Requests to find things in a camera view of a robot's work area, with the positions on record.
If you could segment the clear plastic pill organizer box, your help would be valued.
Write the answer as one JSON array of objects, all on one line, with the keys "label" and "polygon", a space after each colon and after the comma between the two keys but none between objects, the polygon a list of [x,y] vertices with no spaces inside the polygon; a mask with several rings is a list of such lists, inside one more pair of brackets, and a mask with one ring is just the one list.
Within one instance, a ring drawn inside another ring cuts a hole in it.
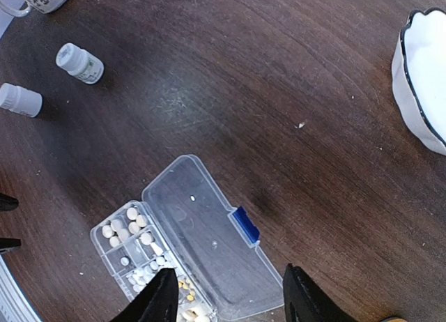
[{"label": "clear plastic pill organizer box", "polygon": [[175,159],[90,237],[129,301],[160,270],[173,269],[179,321],[242,321],[284,304],[259,230],[195,155]]}]

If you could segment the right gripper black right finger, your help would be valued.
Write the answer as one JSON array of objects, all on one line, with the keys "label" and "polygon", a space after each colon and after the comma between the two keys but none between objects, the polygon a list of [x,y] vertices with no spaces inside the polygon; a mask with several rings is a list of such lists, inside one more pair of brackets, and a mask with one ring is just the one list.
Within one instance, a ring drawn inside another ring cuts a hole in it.
[{"label": "right gripper black right finger", "polygon": [[301,267],[289,263],[282,284],[286,321],[355,322]]}]

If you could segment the small white pill bottle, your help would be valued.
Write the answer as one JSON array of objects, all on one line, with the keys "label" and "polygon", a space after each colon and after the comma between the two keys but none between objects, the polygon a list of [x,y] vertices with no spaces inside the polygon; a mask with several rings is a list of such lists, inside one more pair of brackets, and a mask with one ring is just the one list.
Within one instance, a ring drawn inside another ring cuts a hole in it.
[{"label": "small white pill bottle", "polygon": [[42,108],[41,94],[21,86],[4,83],[1,85],[1,108],[10,112],[36,117]]}]

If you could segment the orange pill bottle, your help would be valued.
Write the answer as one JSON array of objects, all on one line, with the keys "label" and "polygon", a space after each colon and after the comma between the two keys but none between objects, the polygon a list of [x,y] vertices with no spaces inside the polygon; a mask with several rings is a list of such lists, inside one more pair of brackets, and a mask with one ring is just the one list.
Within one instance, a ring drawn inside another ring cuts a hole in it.
[{"label": "orange pill bottle", "polygon": [[400,316],[389,316],[384,318],[383,320],[380,320],[380,322],[408,322],[408,321]]}]

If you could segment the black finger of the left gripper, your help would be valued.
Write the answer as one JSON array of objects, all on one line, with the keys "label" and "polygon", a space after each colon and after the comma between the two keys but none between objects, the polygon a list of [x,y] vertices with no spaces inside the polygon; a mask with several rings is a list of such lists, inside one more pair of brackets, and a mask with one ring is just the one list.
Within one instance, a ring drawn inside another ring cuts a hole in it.
[{"label": "black finger of the left gripper", "polygon": [[19,201],[6,194],[0,193],[0,211],[12,211],[19,206]]},{"label": "black finger of the left gripper", "polygon": [[0,254],[12,252],[22,246],[18,238],[0,238]]}]

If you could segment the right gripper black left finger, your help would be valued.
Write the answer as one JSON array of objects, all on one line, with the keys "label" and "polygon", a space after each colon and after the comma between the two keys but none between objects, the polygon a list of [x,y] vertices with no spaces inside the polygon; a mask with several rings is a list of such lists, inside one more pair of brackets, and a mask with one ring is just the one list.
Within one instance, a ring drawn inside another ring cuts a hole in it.
[{"label": "right gripper black left finger", "polygon": [[174,322],[178,313],[178,279],[173,268],[163,268],[111,322]]}]

